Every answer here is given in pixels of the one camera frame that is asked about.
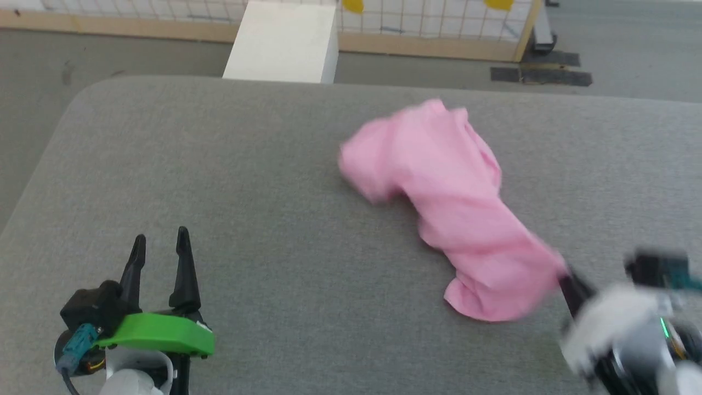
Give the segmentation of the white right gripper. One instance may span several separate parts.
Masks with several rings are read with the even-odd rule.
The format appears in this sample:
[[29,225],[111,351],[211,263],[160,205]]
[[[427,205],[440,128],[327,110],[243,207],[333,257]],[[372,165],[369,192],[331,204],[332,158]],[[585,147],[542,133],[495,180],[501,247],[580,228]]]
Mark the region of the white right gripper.
[[634,285],[613,285],[600,292],[572,268],[558,280],[572,323],[559,342],[571,372],[590,375],[597,360],[616,340],[661,315],[661,293]]

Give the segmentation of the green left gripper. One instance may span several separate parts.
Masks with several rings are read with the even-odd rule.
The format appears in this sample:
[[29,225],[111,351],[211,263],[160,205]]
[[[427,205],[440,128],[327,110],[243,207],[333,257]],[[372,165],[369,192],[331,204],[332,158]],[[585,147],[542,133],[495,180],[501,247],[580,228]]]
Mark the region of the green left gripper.
[[[196,277],[195,258],[191,250],[190,232],[178,228],[176,253],[178,267],[173,293],[168,303],[173,312],[189,314],[201,308],[200,286]],[[146,259],[146,237],[137,235],[121,275],[121,295],[130,308],[140,308],[140,278]],[[178,317],[163,313],[127,315],[116,331],[97,339],[98,348],[127,347],[163,353],[210,357],[214,354],[215,336],[198,315]]]

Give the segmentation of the pink garment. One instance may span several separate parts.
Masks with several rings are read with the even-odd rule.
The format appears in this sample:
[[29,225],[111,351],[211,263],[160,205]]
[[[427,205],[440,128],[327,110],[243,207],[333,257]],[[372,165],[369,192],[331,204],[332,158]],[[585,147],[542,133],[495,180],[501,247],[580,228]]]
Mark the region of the pink garment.
[[455,268],[444,299],[458,313],[526,317],[567,272],[563,257],[502,202],[500,165],[467,109],[434,98],[371,120],[341,145],[338,165],[373,203],[409,198],[421,239]]

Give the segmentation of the grey sofa cushion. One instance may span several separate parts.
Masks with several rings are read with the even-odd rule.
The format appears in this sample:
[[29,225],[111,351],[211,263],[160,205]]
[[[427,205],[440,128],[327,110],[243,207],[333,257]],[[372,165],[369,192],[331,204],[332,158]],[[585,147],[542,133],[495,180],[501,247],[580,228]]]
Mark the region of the grey sofa cushion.
[[588,395],[557,345],[562,297],[515,323],[462,317],[411,205],[341,176],[364,122],[432,98],[468,110],[502,199],[590,281],[624,280],[637,246],[702,272],[702,103],[110,78],[67,106],[0,235],[0,395],[67,395],[59,310],[119,279],[140,233],[142,307],[167,307],[181,225],[216,336],[194,395]]

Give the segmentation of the long black floor tape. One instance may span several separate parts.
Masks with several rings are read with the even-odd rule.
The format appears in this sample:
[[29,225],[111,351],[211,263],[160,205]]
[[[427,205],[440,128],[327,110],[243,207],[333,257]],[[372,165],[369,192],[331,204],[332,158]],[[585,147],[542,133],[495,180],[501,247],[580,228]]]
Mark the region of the long black floor tape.
[[532,85],[564,85],[589,87],[593,83],[590,73],[565,69],[523,69],[521,67],[490,67],[492,82],[510,82]]

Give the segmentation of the short black floor tape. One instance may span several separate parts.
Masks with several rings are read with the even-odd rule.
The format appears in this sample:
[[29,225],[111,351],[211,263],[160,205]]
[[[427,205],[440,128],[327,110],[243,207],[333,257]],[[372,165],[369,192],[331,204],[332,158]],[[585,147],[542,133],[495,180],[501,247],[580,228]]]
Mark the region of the short black floor tape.
[[524,54],[520,64],[527,67],[581,67],[581,56],[579,53],[559,52],[558,50],[548,53],[528,52]]

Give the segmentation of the white box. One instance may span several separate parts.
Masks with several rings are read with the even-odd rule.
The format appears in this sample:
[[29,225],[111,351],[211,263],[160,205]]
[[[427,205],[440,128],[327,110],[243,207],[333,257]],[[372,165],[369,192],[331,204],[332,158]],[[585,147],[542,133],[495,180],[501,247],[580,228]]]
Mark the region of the white box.
[[334,83],[338,0],[251,0],[222,78]]

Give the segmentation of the grey black stand foot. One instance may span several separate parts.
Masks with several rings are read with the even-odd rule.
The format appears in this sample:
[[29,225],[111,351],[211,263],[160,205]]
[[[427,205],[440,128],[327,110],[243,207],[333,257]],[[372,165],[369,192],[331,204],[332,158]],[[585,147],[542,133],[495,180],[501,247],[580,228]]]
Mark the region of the grey black stand foot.
[[541,0],[542,5],[537,14],[532,35],[531,44],[532,52],[537,55],[549,55],[555,48],[557,43],[557,35],[551,29],[551,23],[547,16],[547,10],[549,8],[558,8],[560,6],[559,0]]

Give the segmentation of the wooden framed grid fence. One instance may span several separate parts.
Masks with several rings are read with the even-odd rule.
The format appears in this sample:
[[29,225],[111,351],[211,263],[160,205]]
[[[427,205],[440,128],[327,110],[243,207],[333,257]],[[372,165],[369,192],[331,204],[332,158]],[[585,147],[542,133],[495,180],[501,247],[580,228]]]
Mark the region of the wooden framed grid fence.
[[[0,28],[231,43],[251,0],[0,0]],[[484,0],[364,0],[337,4],[344,52],[516,63],[527,52],[541,0],[510,11]]]

